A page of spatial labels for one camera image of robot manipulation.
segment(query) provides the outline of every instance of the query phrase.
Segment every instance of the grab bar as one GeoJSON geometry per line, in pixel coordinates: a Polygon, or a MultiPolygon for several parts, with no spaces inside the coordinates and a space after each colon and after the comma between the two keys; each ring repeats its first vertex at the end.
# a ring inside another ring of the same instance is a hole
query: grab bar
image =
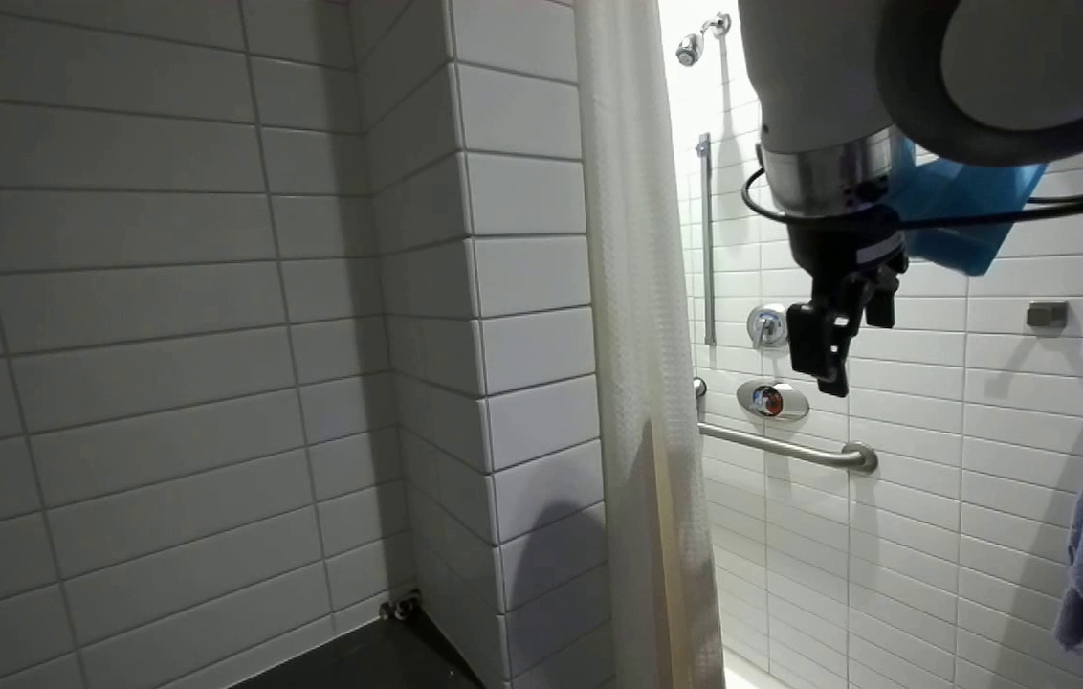
{"type": "Polygon", "coordinates": [[[728,426],[702,426],[702,435],[719,435],[719,439],[731,439],[731,444],[794,457],[794,461],[805,461],[805,463],[865,471],[865,476],[874,476],[882,468],[882,450],[868,447],[868,444],[846,444],[842,450],[818,450],[818,447],[784,444],[784,439],[772,439],[772,435],[738,433],[738,430],[728,430],[728,426]]]}
{"type": "Polygon", "coordinates": [[[716,158],[713,134],[702,134],[702,265],[703,265],[703,345],[719,345],[719,287],[716,287],[716,158]]]}

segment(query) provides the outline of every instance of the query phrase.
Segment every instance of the floor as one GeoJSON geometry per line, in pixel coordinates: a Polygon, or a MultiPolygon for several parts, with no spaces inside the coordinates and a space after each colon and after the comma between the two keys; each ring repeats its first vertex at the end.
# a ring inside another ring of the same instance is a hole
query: floor
{"type": "Polygon", "coordinates": [[[335,638],[287,665],[276,665],[240,689],[479,689],[463,658],[428,621],[381,621],[335,638]]]}

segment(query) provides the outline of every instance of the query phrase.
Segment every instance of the white shower curtain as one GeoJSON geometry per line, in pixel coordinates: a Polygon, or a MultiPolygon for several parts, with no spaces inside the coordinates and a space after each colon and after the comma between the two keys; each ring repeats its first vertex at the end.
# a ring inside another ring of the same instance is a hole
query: white shower curtain
{"type": "Polygon", "coordinates": [[[719,689],[659,0],[577,0],[622,689],[719,689]]]}

